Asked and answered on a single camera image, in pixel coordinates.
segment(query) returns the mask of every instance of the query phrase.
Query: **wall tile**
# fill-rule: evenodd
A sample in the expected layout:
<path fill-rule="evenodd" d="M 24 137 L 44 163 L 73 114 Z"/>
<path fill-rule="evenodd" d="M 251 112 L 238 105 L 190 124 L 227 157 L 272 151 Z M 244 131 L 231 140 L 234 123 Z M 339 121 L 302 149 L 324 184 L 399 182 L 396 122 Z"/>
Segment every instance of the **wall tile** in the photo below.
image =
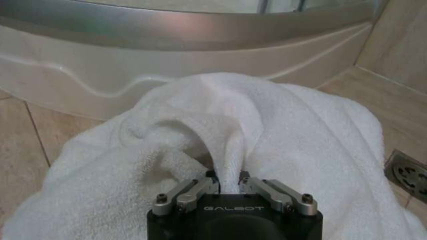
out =
<path fill-rule="evenodd" d="M 358 65 L 427 93 L 427 1 L 390 0 Z"/>

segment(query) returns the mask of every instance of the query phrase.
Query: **tile grout line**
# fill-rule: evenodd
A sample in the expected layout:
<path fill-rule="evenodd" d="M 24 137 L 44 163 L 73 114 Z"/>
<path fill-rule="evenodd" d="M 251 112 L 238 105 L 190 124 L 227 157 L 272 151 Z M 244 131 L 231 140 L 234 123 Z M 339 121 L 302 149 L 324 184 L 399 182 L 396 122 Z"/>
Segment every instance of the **tile grout line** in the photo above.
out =
<path fill-rule="evenodd" d="M 422 91 L 418 91 L 416 89 L 408 87 L 407 85 L 402 84 L 400 82 L 396 82 L 396 81 L 391 80 L 388 77 L 380 75 L 379 73 L 371 71 L 370 69 L 367 69 L 367 68 L 364 68 L 364 67 L 362 67 L 362 66 L 359 66 L 359 65 L 355 65 L 355 67 L 359 68 L 360 70 L 363 70 L 364 72 L 375 75 L 376 77 L 384 79 L 387 82 L 390 82 L 390 83 L 392 83 L 392 84 L 395 84 L 395 85 L 406 88 L 407 90 L 412 91 L 412 92 L 416 93 L 418 95 L 422 95 L 422 96 L 427 97 L 427 93 L 424 93 L 424 92 L 422 92 Z"/>
<path fill-rule="evenodd" d="M 51 167 L 49 158 L 48 158 L 48 154 L 47 154 L 45 146 L 43 145 L 43 142 L 41 142 L 41 138 L 40 138 L 40 134 L 39 134 L 37 126 L 36 126 L 36 123 L 35 123 L 35 120 L 33 120 L 33 115 L 32 115 L 32 112 L 29 111 L 29 107 L 28 107 L 28 103 L 27 103 L 27 101 L 23 101 L 23 102 L 24 102 L 24 104 L 25 104 L 25 108 L 27 108 L 27 112 L 28 112 L 28 115 L 29 115 L 29 119 L 31 119 L 32 127 L 33 127 L 33 130 L 35 130 L 35 134 L 36 134 L 37 139 L 39 139 L 39 143 L 40 143 L 40 147 L 41 147 L 41 151 L 43 151 L 43 155 L 44 155 L 45 163 L 47 163 L 47 166 L 48 166 L 48 167 Z"/>
<path fill-rule="evenodd" d="M 408 208 L 408 205 L 410 205 L 411 199 L 412 199 L 412 195 L 410 194 L 410 195 L 408 195 L 408 198 L 407 198 L 407 202 L 406 202 L 406 204 L 404 204 L 404 209 L 407 209 L 407 208 Z"/>
<path fill-rule="evenodd" d="M 331 83 L 336 82 L 340 80 L 340 76 L 344 75 L 348 71 L 351 71 L 351 69 L 354 69 L 355 66 L 351 66 L 350 68 L 347 68 L 344 71 L 342 71 L 339 74 L 336 74 L 332 78 L 327 79 L 319 86 L 314 87 L 314 89 L 320 89 L 322 87 L 330 85 Z"/>

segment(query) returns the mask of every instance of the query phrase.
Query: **floor tile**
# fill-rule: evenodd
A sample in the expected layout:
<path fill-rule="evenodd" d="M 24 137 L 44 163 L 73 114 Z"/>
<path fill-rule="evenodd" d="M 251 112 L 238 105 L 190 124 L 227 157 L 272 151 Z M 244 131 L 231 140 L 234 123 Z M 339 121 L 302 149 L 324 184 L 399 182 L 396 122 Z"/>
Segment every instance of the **floor tile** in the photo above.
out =
<path fill-rule="evenodd" d="M 64 143 L 79 133 L 102 123 L 99 120 L 72 116 L 28 103 L 49 163 L 56 160 Z"/>
<path fill-rule="evenodd" d="M 0 226 L 43 185 L 48 163 L 23 101 L 0 100 Z"/>
<path fill-rule="evenodd" d="M 427 96 L 355 67 L 322 91 L 364 105 L 378 117 L 384 136 L 384 157 L 399 149 L 427 163 Z"/>
<path fill-rule="evenodd" d="M 411 195 L 407 191 L 404 191 L 398 185 L 395 185 L 391 181 L 388 182 L 391 186 L 391 190 L 394 192 L 394 195 L 398 199 L 398 202 L 402 207 L 406 207 L 410 201 Z"/>
<path fill-rule="evenodd" d="M 11 97 L 11 95 L 0 89 L 0 100 Z"/>
<path fill-rule="evenodd" d="M 418 216 L 422 224 L 427 228 L 427 204 L 412 197 L 408 202 L 407 209 Z"/>

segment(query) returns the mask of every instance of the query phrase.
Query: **shower enclosure frame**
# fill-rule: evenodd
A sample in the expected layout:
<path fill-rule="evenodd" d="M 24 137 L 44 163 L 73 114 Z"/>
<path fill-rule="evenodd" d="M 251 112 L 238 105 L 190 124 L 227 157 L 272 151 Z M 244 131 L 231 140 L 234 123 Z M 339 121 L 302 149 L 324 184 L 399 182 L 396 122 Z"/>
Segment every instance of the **shower enclosure frame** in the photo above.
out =
<path fill-rule="evenodd" d="M 80 0 L 1 0 L 0 24 L 75 42 L 166 51 L 260 48 L 374 19 L 376 4 L 283 13 L 179 12 Z"/>

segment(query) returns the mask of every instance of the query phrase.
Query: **bathroom floor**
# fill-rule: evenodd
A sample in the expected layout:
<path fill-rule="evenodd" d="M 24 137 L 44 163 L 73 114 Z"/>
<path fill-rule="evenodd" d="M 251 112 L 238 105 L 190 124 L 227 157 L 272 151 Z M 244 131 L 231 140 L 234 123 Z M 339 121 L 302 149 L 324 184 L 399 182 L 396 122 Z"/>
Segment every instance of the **bathroom floor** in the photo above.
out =
<path fill-rule="evenodd" d="M 386 158 L 394 149 L 427 164 L 427 95 L 355 67 L 322 91 L 354 99 L 383 125 Z M 27 103 L 0 91 L 0 226 L 35 193 L 65 141 L 102 121 Z M 427 204 L 392 185 L 396 199 L 427 226 Z"/>

